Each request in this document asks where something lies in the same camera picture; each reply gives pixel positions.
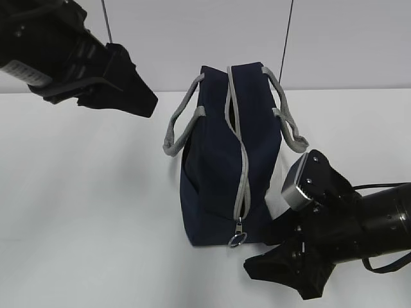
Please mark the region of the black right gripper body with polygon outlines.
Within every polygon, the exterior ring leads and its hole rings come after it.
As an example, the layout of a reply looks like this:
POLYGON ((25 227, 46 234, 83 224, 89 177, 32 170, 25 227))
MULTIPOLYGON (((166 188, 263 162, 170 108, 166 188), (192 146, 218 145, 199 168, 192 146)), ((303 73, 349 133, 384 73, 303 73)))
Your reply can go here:
POLYGON ((361 196, 318 150, 308 152, 301 187, 312 201, 301 211, 303 241, 337 265, 354 259, 363 243, 361 196))

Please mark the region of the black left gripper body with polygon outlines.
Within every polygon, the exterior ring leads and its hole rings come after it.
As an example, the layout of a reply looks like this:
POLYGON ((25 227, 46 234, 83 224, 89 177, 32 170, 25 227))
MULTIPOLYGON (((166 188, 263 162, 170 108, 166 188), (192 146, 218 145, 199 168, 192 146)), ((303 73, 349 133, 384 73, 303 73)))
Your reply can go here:
POLYGON ((57 104, 69 98, 90 94, 96 84, 107 84, 120 90, 122 75, 136 67, 121 44, 102 44, 84 26, 85 12, 56 12, 57 35, 48 39, 53 50, 46 53, 47 62, 38 70, 51 80, 45 85, 30 85, 29 89, 57 104))

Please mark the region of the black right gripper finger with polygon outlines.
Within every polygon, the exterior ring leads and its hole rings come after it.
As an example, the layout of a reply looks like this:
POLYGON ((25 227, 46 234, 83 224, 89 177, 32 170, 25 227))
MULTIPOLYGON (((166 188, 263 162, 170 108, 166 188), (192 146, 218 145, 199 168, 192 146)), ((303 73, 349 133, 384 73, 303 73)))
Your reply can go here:
POLYGON ((247 259, 243 267, 254 280, 275 282, 296 290, 303 300, 320 298, 335 264, 298 237, 247 259))
POLYGON ((292 209, 286 210, 263 228, 263 243, 267 246, 279 245, 290 238, 304 239, 302 214, 292 209))

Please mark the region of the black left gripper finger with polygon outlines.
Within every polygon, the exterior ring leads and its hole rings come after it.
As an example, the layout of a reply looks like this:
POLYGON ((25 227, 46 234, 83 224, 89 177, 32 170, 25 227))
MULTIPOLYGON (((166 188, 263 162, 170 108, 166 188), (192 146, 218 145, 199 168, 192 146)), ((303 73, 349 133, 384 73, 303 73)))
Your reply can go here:
POLYGON ((78 106, 96 110, 113 109, 150 118, 158 98, 137 73, 136 68, 127 69, 122 75, 117 75, 116 80, 122 82, 120 90, 107 84, 96 84, 90 94, 78 98, 78 106))

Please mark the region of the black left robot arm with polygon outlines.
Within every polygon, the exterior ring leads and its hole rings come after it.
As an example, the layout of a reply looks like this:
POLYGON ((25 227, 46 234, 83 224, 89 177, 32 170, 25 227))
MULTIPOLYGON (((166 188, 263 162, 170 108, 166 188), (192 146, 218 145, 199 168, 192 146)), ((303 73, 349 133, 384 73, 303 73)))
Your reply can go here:
POLYGON ((53 105, 149 118, 157 96, 121 44, 100 42, 76 1, 1 1, 1 71, 53 105))

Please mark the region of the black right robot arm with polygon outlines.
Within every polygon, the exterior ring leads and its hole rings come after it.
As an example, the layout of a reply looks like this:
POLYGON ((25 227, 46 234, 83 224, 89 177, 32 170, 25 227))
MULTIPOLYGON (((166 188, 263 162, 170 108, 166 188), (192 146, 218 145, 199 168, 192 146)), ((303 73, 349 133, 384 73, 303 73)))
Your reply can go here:
POLYGON ((288 210, 263 229, 270 250, 244 262, 250 278, 319 298, 335 266, 360 260, 377 274, 410 263, 410 184, 379 184, 363 196, 318 150, 290 168, 282 190, 288 210))

